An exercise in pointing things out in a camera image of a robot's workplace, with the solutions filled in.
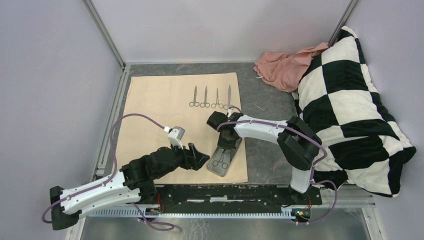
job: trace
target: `gray floor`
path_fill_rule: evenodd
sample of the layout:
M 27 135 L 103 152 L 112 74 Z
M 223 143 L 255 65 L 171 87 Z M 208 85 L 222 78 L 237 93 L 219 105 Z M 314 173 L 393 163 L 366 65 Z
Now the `gray floor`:
M 132 65 L 119 116 L 122 116 L 124 112 L 131 77 L 225 73 L 237 73 L 241 108 L 244 114 L 266 120 L 289 120 L 290 117 L 295 116 L 292 95 L 265 84 L 261 79 L 256 79 L 258 75 L 253 67 L 254 64 L 251 62 Z M 114 134 L 115 145 L 119 127 L 120 125 L 116 126 L 117 130 Z M 284 185 L 290 183 L 292 167 L 286 161 L 279 146 L 251 138 L 245 139 L 245 146 L 248 183 Z M 106 169 L 111 169 L 111 162 L 108 159 Z
M 312 218 L 327 209 L 314 209 Z M 317 223 L 296 226 L 287 219 L 158 218 L 178 228 L 159 232 L 135 218 L 88 217 L 83 240 L 370 240 L 360 208 L 336 208 Z

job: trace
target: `white wall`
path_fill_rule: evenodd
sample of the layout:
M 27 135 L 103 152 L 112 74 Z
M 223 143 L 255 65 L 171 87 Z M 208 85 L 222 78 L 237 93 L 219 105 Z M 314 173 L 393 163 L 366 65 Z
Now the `white wall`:
M 359 37 L 382 102 L 417 148 L 403 167 L 399 196 L 375 199 L 389 240 L 424 236 L 423 11 L 422 0 L 362 0 L 347 24 Z
M 60 240 L 49 189 L 88 182 L 120 67 L 81 0 L 0 1 L 0 31 L 0 239 Z
M 255 61 L 327 42 L 349 0 L 93 0 L 126 62 Z

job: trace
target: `beige mat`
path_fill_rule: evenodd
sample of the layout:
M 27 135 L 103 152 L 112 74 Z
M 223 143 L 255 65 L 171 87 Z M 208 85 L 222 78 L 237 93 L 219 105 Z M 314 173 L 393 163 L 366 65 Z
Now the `beige mat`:
M 140 113 L 149 116 L 163 126 L 179 126 L 185 129 L 182 139 L 186 147 L 194 143 L 196 148 L 212 156 L 219 133 L 206 124 L 214 112 L 226 113 L 224 109 L 212 107 L 190 107 L 194 89 L 197 86 L 196 101 L 203 103 L 207 86 L 207 102 L 216 102 L 217 89 L 219 103 L 227 104 L 228 88 L 231 85 L 231 105 L 240 106 L 239 85 L 235 72 L 226 74 L 184 75 L 184 76 L 141 76 L 132 77 L 126 96 L 123 114 Z M 116 148 L 118 168 L 150 154 L 160 147 L 168 147 L 167 133 L 137 116 L 125 118 L 119 130 Z M 157 184 L 217 184 L 244 183 L 248 180 L 246 150 L 241 143 L 225 177 L 207 170 L 207 162 L 200 170 L 177 168 L 174 172 L 155 180 Z

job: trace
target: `scissors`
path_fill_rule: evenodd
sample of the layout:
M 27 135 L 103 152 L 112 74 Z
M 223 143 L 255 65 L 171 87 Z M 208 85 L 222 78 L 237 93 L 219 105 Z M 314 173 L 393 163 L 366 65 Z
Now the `scissors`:
M 204 88 L 204 102 L 200 103 L 201 108 L 209 108 L 211 104 L 207 101 L 208 99 L 208 87 Z
M 198 94 L 198 86 L 194 87 L 194 97 L 193 101 L 189 102 L 188 105 L 190 107 L 198 107 L 200 105 L 200 102 L 196 101 L 196 95 Z
M 221 164 L 222 169 L 228 168 L 228 164 L 224 162 L 224 154 L 219 158 L 219 160 L 214 160 L 212 162 L 212 166 L 214 166 L 214 167 L 218 166 L 218 164 Z
M 231 100 L 231 85 L 228 86 L 228 104 L 225 104 L 222 107 L 224 110 L 228 110 L 228 108 L 231 107 L 230 100 Z
M 212 103 L 210 105 L 211 108 L 216 108 L 218 106 L 218 108 L 223 109 L 224 108 L 224 104 L 220 103 L 220 97 L 218 96 L 218 88 L 216 89 L 216 101 L 215 103 Z

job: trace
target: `pink fabric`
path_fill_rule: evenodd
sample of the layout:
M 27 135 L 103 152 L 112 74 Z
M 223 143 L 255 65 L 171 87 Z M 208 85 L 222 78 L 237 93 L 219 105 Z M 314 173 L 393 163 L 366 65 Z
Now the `pink fabric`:
M 266 84 L 291 93 L 298 88 L 303 74 L 311 64 L 312 57 L 328 48 L 328 44 L 322 42 L 316 47 L 304 48 L 295 54 L 267 51 L 254 63 L 253 69 Z

